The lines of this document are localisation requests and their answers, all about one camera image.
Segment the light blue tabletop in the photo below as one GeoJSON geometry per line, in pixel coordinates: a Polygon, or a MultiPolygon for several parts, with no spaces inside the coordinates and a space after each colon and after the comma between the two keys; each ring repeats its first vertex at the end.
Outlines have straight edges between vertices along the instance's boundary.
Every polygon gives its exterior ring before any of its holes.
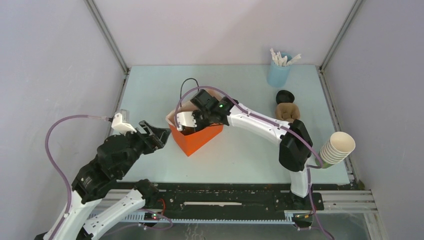
{"type": "MultiPolygon", "coordinates": [[[[134,127],[146,120],[155,127],[167,128],[165,116],[177,105],[181,83],[195,78],[200,85],[219,88],[246,107],[275,118],[278,89],[267,84],[268,68],[268,65],[133,66],[120,108],[129,110],[129,121],[134,127]]],[[[195,86],[194,81],[187,81],[183,94],[195,86]]],[[[300,120],[319,152],[335,130],[316,67],[293,65],[283,89],[294,94],[300,120]]],[[[142,155],[123,181],[288,184],[289,172],[280,165],[278,156],[278,147],[268,140],[244,129],[224,126],[218,136],[190,157],[170,136],[163,149],[142,155]]],[[[343,163],[312,169],[311,175],[313,183],[350,183],[343,163]]]]}

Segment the blue cup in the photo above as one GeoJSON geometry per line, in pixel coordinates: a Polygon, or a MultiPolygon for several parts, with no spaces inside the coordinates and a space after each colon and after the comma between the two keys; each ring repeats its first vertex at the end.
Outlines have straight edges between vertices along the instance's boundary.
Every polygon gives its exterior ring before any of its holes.
{"type": "MultiPolygon", "coordinates": [[[[284,56],[287,56],[287,62],[292,60],[292,56],[290,54],[287,54],[285,52],[281,52],[281,56],[284,58],[284,56]]],[[[271,61],[271,65],[269,66],[268,71],[268,77],[266,78],[266,81],[269,85],[275,87],[275,88],[281,88],[286,84],[287,78],[289,77],[290,69],[292,68],[292,65],[290,66],[278,66],[274,63],[274,61],[271,61]]]]}

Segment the orange basket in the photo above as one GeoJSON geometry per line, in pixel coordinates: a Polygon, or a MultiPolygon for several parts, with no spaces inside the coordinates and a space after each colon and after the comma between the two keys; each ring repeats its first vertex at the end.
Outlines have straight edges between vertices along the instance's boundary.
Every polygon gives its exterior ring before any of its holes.
{"type": "MultiPolygon", "coordinates": [[[[221,100],[221,96],[213,90],[206,90],[210,95],[215,97],[218,100],[221,100]]],[[[182,107],[178,109],[178,112],[190,112],[198,109],[193,105],[191,101],[187,101],[182,104],[182,107]]],[[[182,149],[182,151],[188,156],[192,155],[203,145],[213,139],[224,129],[223,125],[209,126],[205,129],[195,132],[190,135],[184,135],[175,127],[174,121],[175,110],[171,111],[166,116],[166,121],[168,122],[169,128],[171,129],[172,137],[175,140],[176,144],[182,149]]]]}

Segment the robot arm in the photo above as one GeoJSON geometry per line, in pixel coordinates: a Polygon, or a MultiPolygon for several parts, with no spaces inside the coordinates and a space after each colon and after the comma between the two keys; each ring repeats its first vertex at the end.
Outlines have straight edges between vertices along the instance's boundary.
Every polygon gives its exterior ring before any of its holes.
{"type": "Polygon", "coordinates": [[[156,203],[158,189],[147,179],[140,180],[123,199],[87,220],[140,155],[163,148],[171,133],[145,121],[139,123],[146,132],[141,133],[126,122],[126,117],[126,111],[115,114],[112,128],[121,135],[109,136],[97,148],[95,158],[80,169],[72,182],[69,210],[65,212],[65,207],[51,230],[38,235],[36,240],[97,240],[129,213],[156,203]]]}
{"type": "Polygon", "coordinates": [[[237,102],[245,110],[241,111],[227,97],[218,101],[203,89],[190,101],[198,110],[177,114],[179,131],[183,131],[187,127],[200,131],[213,124],[224,124],[246,129],[268,139],[279,146],[278,160],[290,173],[291,192],[301,198],[307,196],[309,188],[306,161],[311,156],[311,152],[297,138],[281,128],[285,127],[294,131],[312,146],[311,138],[303,122],[295,120],[290,123],[274,119],[237,102]]]}

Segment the black bowl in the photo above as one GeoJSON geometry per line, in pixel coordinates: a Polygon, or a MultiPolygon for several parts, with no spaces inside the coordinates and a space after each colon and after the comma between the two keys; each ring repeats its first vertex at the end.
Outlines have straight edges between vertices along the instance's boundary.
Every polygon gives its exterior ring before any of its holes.
{"type": "Polygon", "coordinates": [[[277,93],[277,97],[275,98],[277,104],[280,103],[293,103],[295,101],[295,96],[293,93],[287,90],[280,90],[277,93]]]}

